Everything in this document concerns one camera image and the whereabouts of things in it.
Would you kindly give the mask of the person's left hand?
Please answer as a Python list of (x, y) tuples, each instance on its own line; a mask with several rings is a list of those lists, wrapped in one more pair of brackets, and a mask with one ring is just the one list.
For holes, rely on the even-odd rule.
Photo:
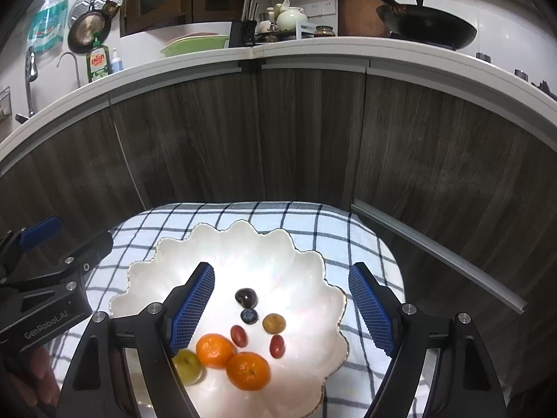
[(60, 394), (47, 346), (1, 355), (2, 417), (55, 417)]

